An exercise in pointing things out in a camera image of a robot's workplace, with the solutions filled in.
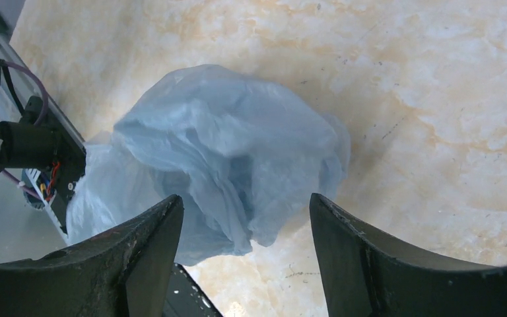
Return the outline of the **light blue plastic trash bag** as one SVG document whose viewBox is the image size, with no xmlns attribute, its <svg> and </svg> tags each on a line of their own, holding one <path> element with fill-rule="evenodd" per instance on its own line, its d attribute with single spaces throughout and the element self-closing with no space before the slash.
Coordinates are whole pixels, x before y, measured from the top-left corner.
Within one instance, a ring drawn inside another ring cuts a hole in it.
<svg viewBox="0 0 507 317">
<path fill-rule="evenodd" d="M 279 83 L 200 65 L 164 76 L 85 148 L 68 243 L 176 194 L 184 219 L 175 261 L 193 266 L 270 246 L 313 193 L 335 195 L 351 138 Z"/>
</svg>

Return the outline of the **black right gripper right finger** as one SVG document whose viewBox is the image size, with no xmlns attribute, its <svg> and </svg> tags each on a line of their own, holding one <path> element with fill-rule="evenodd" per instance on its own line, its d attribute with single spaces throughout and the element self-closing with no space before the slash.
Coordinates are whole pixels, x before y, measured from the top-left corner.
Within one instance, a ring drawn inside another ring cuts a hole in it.
<svg viewBox="0 0 507 317">
<path fill-rule="evenodd" d="M 419 248 L 321 194 L 309 210 L 330 316 L 507 316 L 507 265 Z"/>
</svg>

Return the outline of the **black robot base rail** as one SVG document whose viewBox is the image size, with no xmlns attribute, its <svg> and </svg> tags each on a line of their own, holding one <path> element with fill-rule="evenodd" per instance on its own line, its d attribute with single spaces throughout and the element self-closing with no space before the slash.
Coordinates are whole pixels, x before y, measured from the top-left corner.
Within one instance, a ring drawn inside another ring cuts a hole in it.
<svg viewBox="0 0 507 317">
<path fill-rule="evenodd" d="M 83 139 L 0 36 L 0 174 L 19 168 L 15 184 L 29 203 L 41 205 L 67 239 L 66 210 L 76 181 L 85 171 Z M 186 269 L 173 263 L 161 316 L 218 316 Z"/>
</svg>

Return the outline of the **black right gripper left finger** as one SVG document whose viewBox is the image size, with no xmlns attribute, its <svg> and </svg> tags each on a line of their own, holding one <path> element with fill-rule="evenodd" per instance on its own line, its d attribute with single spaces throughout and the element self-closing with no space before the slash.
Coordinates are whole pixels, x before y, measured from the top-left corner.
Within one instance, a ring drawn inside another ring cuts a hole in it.
<svg viewBox="0 0 507 317">
<path fill-rule="evenodd" d="M 0 264 L 0 316 L 161 316 L 183 216 L 171 195 L 83 242 Z"/>
</svg>

